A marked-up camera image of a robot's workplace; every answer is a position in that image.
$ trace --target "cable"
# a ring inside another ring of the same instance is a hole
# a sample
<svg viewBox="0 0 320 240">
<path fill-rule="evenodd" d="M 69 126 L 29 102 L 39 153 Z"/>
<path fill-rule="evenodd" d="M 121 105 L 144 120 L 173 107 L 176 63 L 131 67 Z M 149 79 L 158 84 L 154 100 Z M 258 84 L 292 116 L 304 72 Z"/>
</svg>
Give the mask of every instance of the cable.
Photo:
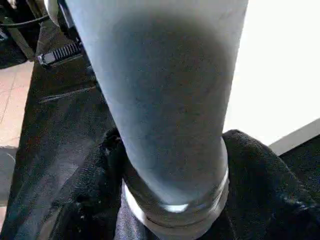
<svg viewBox="0 0 320 240">
<path fill-rule="evenodd" d="M 48 19 L 49 19 L 49 15 L 44 15 L 42 17 L 30 20 L 30 21 L 12 23 L 12 24 L 0 24 L 0 28 L 1 27 L 3 27 L 3 28 L 27 28 L 27 27 L 32 26 L 34 24 L 44 22 Z"/>
</svg>

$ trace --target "white wall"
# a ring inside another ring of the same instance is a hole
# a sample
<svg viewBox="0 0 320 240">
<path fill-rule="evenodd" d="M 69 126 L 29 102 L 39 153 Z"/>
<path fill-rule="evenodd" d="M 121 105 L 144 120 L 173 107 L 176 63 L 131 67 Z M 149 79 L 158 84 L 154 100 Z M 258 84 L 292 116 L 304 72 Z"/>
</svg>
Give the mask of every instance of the white wall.
<svg viewBox="0 0 320 240">
<path fill-rule="evenodd" d="M 224 132 L 270 145 L 320 118 L 320 1 L 250 0 Z"/>
</svg>

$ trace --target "tiled floor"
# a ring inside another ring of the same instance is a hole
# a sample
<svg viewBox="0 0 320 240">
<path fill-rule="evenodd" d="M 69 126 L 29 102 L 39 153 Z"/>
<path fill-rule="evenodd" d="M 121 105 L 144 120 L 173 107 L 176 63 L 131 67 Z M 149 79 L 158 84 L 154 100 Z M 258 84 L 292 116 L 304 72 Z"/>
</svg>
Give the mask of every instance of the tiled floor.
<svg viewBox="0 0 320 240">
<path fill-rule="evenodd" d="M 0 148 L 18 147 L 33 66 L 26 62 L 0 69 Z M 6 209 L 0 206 L 0 231 Z"/>
</svg>

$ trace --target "gray cylindrical tube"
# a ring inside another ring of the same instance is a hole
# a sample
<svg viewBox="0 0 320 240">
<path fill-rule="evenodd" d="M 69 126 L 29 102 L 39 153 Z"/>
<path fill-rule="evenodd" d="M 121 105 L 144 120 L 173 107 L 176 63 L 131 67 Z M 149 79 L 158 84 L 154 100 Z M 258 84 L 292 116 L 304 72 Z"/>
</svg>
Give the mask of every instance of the gray cylindrical tube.
<svg viewBox="0 0 320 240">
<path fill-rule="evenodd" d="M 129 205 L 160 235 L 189 226 L 194 239 L 225 205 L 221 135 L 247 1 L 66 0 L 130 160 Z"/>
</svg>

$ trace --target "black fabric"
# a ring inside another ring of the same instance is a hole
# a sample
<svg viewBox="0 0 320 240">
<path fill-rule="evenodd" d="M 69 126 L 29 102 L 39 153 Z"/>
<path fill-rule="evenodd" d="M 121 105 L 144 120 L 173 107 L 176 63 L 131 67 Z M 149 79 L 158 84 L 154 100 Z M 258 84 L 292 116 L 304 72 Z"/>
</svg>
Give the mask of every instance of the black fabric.
<svg viewBox="0 0 320 240">
<path fill-rule="evenodd" d="M 281 159 L 320 202 L 320 135 L 282 154 Z"/>
<path fill-rule="evenodd" d="M 67 42 L 46 22 L 38 53 Z M 34 66 L 1 239 L 158 239 L 120 191 L 128 159 L 103 96 L 96 88 L 65 95 L 92 86 L 85 65 Z M 240 131 L 223 138 L 228 200 L 200 239 L 319 238 L 318 205 L 288 166 Z"/>
</svg>

